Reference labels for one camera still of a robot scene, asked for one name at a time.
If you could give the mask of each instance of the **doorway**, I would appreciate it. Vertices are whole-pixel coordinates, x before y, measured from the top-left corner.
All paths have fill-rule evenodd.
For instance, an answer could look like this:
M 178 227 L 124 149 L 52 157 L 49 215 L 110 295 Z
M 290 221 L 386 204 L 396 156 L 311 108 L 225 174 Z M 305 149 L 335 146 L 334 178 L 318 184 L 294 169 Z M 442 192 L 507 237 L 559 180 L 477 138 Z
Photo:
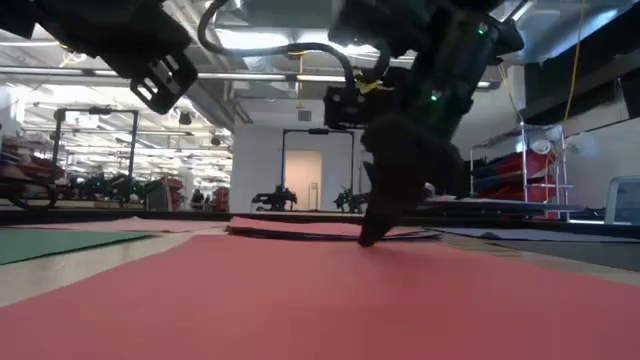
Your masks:
M 310 150 L 287 150 L 285 186 L 296 193 L 299 211 L 319 210 L 322 206 L 322 153 Z

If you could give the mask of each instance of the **red mat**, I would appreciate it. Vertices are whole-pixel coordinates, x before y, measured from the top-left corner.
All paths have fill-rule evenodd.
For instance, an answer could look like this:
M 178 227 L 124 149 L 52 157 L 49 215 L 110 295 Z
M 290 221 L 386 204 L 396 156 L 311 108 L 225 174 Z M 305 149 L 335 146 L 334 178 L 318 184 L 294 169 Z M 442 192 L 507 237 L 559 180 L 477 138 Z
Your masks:
M 637 359 L 640 288 L 429 244 L 198 236 L 0 309 L 3 359 Z
M 14 227 L 29 229 L 62 229 L 85 231 L 144 231 L 179 233 L 226 227 L 228 222 L 216 221 L 176 221 L 176 220 L 148 220 L 140 218 L 119 219 L 114 221 L 96 221 L 68 224 L 34 224 L 18 225 Z
M 295 224 L 277 221 L 263 221 L 234 217 L 229 224 L 231 228 L 268 230 L 278 232 L 307 233 L 314 235 L 347 235 L 359 236 L 360 225 L 344 224 L 344 223 L 311 223 L 311 224 Z M 422 229 L 392 229 L 387 235 L 405 234 L 410 231 Z

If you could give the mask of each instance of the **red paper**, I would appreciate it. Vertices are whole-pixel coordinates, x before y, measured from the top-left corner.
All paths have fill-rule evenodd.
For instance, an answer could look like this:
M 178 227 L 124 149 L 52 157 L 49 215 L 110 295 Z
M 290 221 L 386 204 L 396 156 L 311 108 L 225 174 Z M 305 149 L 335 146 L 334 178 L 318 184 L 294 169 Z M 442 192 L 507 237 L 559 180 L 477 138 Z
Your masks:
M 269 231 L 284 231 L 295 233 L 306 233 L 313 235 L 347 235 L 359 236 L 360 225 L 343 224 L 343 223 L 313 223 L 313 224 L 294 224 L 277 221 L 263 221 L 234 217 L 231 219 L 231 228 L 245 228 Z M 411 229 L 392 229 L 387 235 L 406 234 Z
M 636 360 L 640 288 L 433 244 L 197 236 L 0 309 L 3 359 Z
M 83 231 L 145 231 L 179 233 L 225 227 L 228 224 L 228 222 L 217 221 L 148 220 L 134 217 L 114 221 L 97 221 L 69 224 L 35 224 L 20 225 L 15 227 L 30 229 L 63 229 Z

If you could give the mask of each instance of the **green paper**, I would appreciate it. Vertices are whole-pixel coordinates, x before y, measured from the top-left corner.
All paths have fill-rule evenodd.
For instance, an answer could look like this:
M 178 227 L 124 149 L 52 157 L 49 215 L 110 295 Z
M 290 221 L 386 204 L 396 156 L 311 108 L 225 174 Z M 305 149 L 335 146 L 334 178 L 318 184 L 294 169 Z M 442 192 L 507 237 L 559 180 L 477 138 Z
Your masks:
M 0 265 L 150 235 L 140 232 L 0 229 Z

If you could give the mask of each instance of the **floor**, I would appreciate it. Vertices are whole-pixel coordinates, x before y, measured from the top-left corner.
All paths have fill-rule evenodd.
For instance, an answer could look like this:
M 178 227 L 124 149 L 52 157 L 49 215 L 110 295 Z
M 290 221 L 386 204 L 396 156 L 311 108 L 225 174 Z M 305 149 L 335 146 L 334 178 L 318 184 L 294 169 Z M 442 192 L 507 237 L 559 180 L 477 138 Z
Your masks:
M 182 244 L 195 234 L 224 234 L 224 230 L 209 229 L 193 233 L 159 235 L 150 239 L 0 266 L 0 307 L 72 284 L 118 265 L 166 251 Z M 544 267 L 640 286 L 640 273 L 510 250 L 457 235 L 444 235 L 443 242 L 467 251 L 509 257 Z

